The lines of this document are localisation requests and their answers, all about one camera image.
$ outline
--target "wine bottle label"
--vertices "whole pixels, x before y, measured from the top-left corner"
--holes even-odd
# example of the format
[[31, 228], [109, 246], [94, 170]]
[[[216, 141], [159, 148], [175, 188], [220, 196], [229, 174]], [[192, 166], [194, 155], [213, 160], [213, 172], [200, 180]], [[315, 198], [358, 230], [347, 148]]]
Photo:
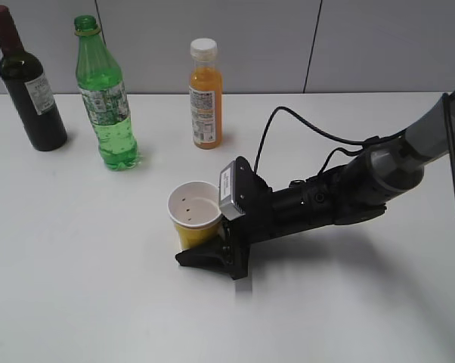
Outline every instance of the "wine bottle label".
[[38, 115], [48, 112], [54, 106], [53, 92], [44, 73], [24, 85]]
[[194, 142], [215, 142], [215, 92], [190, 87], [190, 113]]
[[130, 116], [127, 94], [123, 81], [100, 91], [79, 88], [91, 123], [115, 125]]

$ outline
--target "tabletop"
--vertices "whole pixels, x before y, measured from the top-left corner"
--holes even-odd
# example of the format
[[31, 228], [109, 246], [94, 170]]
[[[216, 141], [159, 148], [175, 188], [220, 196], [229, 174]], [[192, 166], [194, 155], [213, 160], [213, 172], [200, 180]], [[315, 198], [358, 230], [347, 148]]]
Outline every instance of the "tabletop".
[[[226, 95], [224, 141], [200, 150], [187, 95], [129, 95], [143, 161], [111, 172], [78, 95], [56, 96], [70, 139], [47, 153], [0, 95], [0, 363], [455, 362], [447, 157], [384, 216], [256, 244], [236, 282], [178, 266], [166, 210], [177, 185], [217, 184], [239, 155], [253, 163], [278, 105], [364, 140], [410, 125], [439, 97]], [[286, 188], [336, 146], [280, 113], [258, 173]]]

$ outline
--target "cup rim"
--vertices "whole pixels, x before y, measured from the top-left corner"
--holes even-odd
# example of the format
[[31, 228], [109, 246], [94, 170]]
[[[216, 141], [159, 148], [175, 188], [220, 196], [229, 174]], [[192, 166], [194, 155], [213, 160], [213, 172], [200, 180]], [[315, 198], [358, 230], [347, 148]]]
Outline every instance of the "cup rim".
[[200, 224], [197, 224], [197, 225], [189, 225], [187, 223], [183, 223], [181, 221], [179, 221], [177, 218], [175, 218], [171, 211], [170, 211], [170, 208], [169, 208], [169, 201], [170, 201], [170, 197], [172, 196], [172, 194], [178, 190], [180, 187], [184, 186], [184, 185], [187, 185], [187, 184], [192, 184], [192, 183], [203, 183], [203, 184], [208, 184], [208, 185], [211, 185], [212, 187], [216, 188], [216, 190], [219, 192], [219, 187], [214, 185], [213, 183], [210, 183], [208, 181], [202, 181], [202, 180], [193, 180], [193, 181], [186, 181], [185, 183], [182, 183], [182, 184], [179, 184], [177, 187], [175, 187], [174, 189], [172, 189], [172, 191], [170, 192], [169, 194], [169, 197], [167, 198], [167, 213], [169, 214], [169, 217], [170, 219], [174, 222], [174, 223], [177, 223], [178, 225], [181, 225], [182, 227], [185, 227], [185, 228], [191, 228], [191, 229], [200, 229], [202, 227], [204, 228], [209, 228], [212, 226], [213, 223], [215, 222], [218, 222], [219, 220], [221, 220], [221, 217], [222, 217], [222, 213], [221, 213], [221, 210], [219, 209], [219, 206], [218, 206], [218, 215], [213, 218], [213, 219], [210, 219], [209, 221], [207, 221], [206, 223], [200, 223]]

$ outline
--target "dark red wine bottle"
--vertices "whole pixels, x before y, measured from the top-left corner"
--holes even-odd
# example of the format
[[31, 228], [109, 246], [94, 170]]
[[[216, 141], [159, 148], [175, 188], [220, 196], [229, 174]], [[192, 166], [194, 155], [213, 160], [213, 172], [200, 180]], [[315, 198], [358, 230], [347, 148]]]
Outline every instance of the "dark red wine bottle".
[[39, 60], [24, 51], [9, 9], [0, 5], [0, 76], [36, 150], [50, 151], [67, 140], [53, 93]]

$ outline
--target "bottle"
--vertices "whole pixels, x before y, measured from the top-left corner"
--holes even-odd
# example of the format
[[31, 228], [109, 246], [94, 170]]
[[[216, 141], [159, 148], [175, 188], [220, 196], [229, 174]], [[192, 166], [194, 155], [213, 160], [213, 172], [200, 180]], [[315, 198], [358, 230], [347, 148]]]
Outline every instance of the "bottle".
[[190, 112], [193, 141], [201, 149], [221, 143], [222, 76], [215, 67], [218, 46], [212, 39], [196, 39], [190, 44], [194, 71], [190, 75]]
[[0, 77], [36, 150], [58, 149], [67, 132], [38, 58], [24, 51], [9, 9], [0, 5]]
[[100, 155], [109, 169], [133, 168], [139, 158], [122, 71], [103, 43], [94, 17], [77, 17], [75, 29], [79, 37], [76, 80]]

